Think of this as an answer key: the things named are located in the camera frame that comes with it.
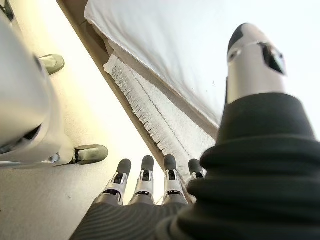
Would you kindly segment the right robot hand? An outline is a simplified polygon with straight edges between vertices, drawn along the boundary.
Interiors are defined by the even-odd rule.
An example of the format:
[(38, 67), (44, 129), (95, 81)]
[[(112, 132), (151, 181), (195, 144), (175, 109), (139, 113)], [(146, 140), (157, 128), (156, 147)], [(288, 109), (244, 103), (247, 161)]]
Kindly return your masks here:
[(317, 240), (320, 237), (320, 144), (302, 103), (285, 87), (284, 56), (253, 24), (229, 40), (225, 105), (217, 140), (200, 160), (187, 192), (175, 160), (164, 159), (162, 205), (141, 171), (132, 202), (120, 206), (130, 164), (124, 160), (96, 198), (73, 240)]

